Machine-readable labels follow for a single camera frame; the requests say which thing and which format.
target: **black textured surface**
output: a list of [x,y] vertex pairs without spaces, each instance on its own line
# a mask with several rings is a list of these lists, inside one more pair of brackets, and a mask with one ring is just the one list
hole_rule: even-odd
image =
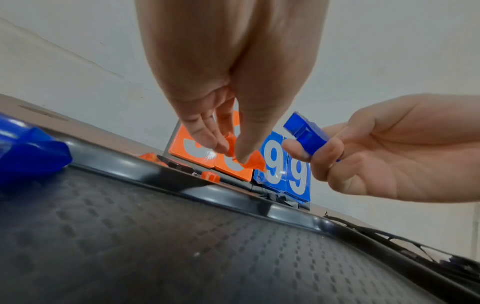
[[439,303],[325,235],[67,169],[0,193],[0,303]]

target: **white wall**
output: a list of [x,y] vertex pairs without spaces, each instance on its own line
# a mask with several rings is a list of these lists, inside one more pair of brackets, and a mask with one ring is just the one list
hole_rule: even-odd
[[[480,1],[332,0],[317,66],[291,110],[326,126],[420,92],[480,94]],[[0,0],[0,93],[158,149],[177,121],[147,66],[131,0]],[[473,204],[358,198],[321,183],[312,197],[470,256]]]

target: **orange number card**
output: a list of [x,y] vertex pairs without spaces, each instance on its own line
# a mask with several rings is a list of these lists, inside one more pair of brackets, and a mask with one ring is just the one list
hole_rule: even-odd
[[[240,134],[240,115],[237,111],[233,112],[233,125],[235,126],[235,136],[238,136]],[[254,172],[253,169],[245,169],[239,163],[233,161],[231,157],[226,157],[223,154],[217,155],[215,169],[248,182],[252,180]]]
[[168,152],[206,168],[213,168],[217,154],[195,142],[184,125],[180,126]]

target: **hand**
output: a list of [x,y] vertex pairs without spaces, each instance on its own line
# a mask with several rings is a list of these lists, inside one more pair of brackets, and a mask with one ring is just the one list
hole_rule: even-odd
[[404,96],[324,128],[331,139],[313,157],[295,140],[285,140],[283,148],[310,161],[313,176],[341,193],[418,202],[478,201],[479,118],[480,96]]
[[238,99],[245,163],[315,64],[328,0],[136,0],[150,67],[190,135],[219,153]]

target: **orange clip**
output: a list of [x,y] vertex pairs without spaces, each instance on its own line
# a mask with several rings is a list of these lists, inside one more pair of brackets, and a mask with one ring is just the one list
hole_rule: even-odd
[[147,160],[147,161],[154,162],[155,164],[159,164],[159,165],[168,167],[167,164],[165,164],[164,162],[159,160],[159,158],[157,157],[157,155],[155,153],[146,153],[142,156],[139,156],[139,158],[142,158],[142,159]]
[[218,184],[220,182],[220,177],[218,174],[210,172],[210,171],[204,171],[201,173],[202,179],[211,181],[215,184]]
[[[228,152],[225,155],[228,157],[232,157],[232,159],[236,161],[237,158],[235,157],[235,143],[237,142],[237,138],[234,134],[229,133],[227,136],[225,136],[225,139],[230,145],[230,147],[228,148]],[[258,169],[261,172],[265,172],[267,170],[267,164],[265,163],[265,159],[259,150],[255,150],[252,153],[246,164],[239,164],[245,169]]]

